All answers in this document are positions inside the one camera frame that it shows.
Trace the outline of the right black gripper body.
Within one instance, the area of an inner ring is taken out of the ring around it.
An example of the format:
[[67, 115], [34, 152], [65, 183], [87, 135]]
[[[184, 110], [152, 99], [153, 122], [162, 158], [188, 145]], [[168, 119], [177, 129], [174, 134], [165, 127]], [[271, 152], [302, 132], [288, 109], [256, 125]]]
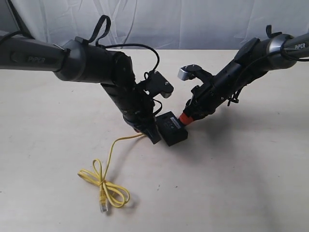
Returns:
[[192, 97], [186, 103], [183, 113], [195, 121], [213, 114], [229, 96], [228, 80], [209, 80], [192, 90]]

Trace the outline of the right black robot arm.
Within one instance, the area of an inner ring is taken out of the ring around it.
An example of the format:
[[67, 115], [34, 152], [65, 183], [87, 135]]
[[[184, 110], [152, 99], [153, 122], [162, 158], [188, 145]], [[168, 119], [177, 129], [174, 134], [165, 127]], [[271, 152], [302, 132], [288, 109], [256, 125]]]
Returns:
[[249, 40], [234, 58], [216, 75], [191, 64], [179, 70], [183, 81], [198, 78], [202, 85], [195, 86], [192, 97], [185, 105], [179, 120], [184, 125], [213, 114], [225, 101], [238, 103], [242, 89], [269, 71], [288, 69], [297, 62], [309, 60], [309, 35], [293, 37], [272, 33], [266, 40]]

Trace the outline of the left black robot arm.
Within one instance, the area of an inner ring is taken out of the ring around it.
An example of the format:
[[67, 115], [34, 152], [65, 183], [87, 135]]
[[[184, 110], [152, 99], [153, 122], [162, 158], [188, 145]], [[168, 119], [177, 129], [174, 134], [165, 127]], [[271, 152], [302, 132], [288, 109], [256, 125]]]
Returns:
[[44, 43], [22, 31], [0, 33], [0, 67], [48, 71], [66, 82], [98, 83], [122, 113], [124, 121], [153, 144], [161, 140], [154, 100], [135, 82], [132, 60], [123, 52], [90, 45], [82, 38], [64, 46]]

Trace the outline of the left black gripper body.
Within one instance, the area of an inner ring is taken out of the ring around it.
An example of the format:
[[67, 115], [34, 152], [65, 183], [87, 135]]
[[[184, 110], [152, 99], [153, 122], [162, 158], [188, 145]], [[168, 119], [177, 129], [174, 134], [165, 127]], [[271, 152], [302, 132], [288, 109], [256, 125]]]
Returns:
[[131, 127], [141, 125], [144, 128], [157, 128], [154, 115], [155, 101], [153, 98], [143, 96], [141, 100], [136, 101], [137, 106], [135, 109], [123, 114], [123, 119]]

